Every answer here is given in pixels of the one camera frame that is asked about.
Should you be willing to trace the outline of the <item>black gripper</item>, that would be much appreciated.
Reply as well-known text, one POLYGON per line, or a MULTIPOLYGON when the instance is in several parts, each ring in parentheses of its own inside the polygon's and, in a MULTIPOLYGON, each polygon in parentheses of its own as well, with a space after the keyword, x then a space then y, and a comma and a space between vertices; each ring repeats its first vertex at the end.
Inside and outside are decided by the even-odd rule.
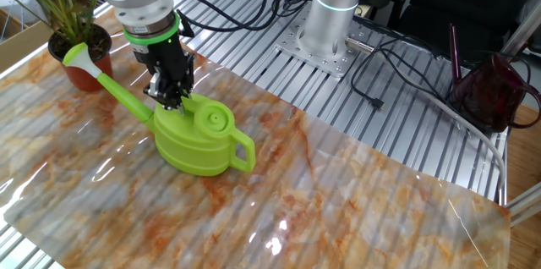
POLYGON ((182 96, 190 98, 194 88, 194 55, 185 52, 179 34, 153 44, 130 42, 136 59, 152 75, 144 93, 168 110, 184 113, 182 96))

